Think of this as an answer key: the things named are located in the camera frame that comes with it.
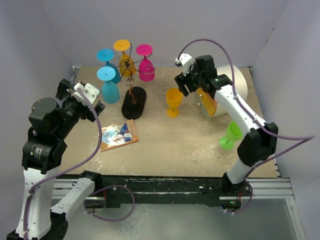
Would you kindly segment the yellow wine glass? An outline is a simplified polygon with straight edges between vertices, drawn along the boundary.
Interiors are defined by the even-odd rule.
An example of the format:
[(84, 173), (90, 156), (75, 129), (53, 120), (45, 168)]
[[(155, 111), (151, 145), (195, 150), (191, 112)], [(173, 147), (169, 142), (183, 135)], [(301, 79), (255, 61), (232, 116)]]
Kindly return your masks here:
[(179, 106), (182, 103), (183, 94), (179, 91), (178, 88), (170, 88), (166, 91), (165, 98), (168, 108), (166, 114), (170, 118), (176, 118), (179, 113)]
[(131, 57), (132, 44), (127, 39), (119, 39), (113, 44), (113, 48), (122, 53), (118, 61), (120, 75), (123, 77), (134, 76), (136, 73), (136, 67)]

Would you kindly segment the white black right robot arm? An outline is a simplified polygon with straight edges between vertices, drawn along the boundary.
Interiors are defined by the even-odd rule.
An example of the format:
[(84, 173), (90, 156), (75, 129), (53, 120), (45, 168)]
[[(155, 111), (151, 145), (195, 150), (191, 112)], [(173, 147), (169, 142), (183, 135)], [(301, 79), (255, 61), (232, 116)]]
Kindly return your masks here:
[(233, 196), (240, 190), (240, 183), (254, 165), (266, 161), (275, 153), (278, 126), (273, 122), (267, 123), (249, 107), (234, 91), (235, 81), (226, 74), (218, 74), (211, 55), (192, 58), (189, 54), (182, 54), (174, 63), (182, 68), (182, 73), (174, 78), (179, 91), (188, 96), (202, 89), (227, 111), (244, 135), (237, 148), (236, 163), (223, 176), (222, 190), (226, 195)]

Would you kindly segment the blue wine glass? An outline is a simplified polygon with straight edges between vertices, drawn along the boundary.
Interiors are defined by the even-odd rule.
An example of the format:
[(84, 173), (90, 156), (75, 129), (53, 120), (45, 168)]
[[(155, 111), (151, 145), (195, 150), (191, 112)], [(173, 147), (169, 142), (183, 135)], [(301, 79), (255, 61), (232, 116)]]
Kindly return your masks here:
[(105, 62), (105, 67), (111, 67), (115, 70), (115, 77), (111, 81), (115, 84), (118, 84), (121, 78), (119, 70), (114, 64), (110, 62), (113, 59), (114, 55), (115, 54), (113, 50), (111, 50), (110, 48), (103, 48), (97, 52), (96, 58), (101, 62)]
[(103, 81), (101, 94), (107, 104), (115, 104), (120, 99), (120, 93), (117, 85), (112, 81), (116, 76), (116, 71), (109, 66), (103, 66), (96, 73), (99, 80)]

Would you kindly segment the pink wine glass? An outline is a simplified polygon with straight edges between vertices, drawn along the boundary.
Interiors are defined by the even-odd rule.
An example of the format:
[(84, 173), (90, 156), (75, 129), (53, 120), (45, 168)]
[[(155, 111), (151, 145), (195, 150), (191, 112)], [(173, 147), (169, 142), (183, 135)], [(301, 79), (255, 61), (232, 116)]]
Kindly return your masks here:
[(136, 53), (143, 56), (138, 67), (139, 78), (143, 82), (151, 82), (155, 78), (155, 68), (153, 63), (148, 59), (152, 54), (153, 47), (149, 44), (141, 44), (136, 48)]

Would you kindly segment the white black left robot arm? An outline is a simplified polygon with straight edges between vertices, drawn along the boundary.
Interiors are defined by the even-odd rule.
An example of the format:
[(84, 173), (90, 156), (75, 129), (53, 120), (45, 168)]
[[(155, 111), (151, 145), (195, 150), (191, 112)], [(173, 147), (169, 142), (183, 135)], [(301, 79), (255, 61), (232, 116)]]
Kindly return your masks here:
[(90, 83), (71, 84), (60, 81), (54, 98), (37, 100), (28, 117), (31, 127), (22, 149), (24, 197), (20, 220), (9, 240), (61, 240), (69, 222), (85, 198), (103, 191), (102, 176), (83, 172), (71, 190), (52, 204), (53, 187), (62, 156), (67, 148), (65, 139), (79, 120), (99, 121), (105, 106), (98, 100), (100, 90)]

